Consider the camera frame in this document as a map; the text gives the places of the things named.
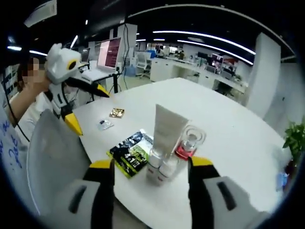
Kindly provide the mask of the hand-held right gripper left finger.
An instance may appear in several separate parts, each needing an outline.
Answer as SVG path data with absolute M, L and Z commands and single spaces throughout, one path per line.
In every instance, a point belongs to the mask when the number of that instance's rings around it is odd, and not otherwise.
M 61 192 L 61 228 L 111 229 L 114 183 L 114 160 L 91 163 L 82 179 Z

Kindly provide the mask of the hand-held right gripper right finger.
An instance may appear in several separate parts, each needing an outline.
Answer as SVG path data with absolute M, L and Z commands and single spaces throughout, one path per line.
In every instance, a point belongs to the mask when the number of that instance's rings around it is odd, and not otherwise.
M 248 229 L 256 217 L 247 192 L 204 157 L 188 158 L 193 229 Z

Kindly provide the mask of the person's left hand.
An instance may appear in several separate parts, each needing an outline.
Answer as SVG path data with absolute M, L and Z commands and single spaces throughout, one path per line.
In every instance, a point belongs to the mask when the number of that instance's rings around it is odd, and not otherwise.
M 49 81 L 43 81 L 43 82 L 33 82 L 29 83 L 27 87 L 29 88 L 29 91 L 33 97 L 36 97 L 40 93 L 46 92 L 49 90 Z

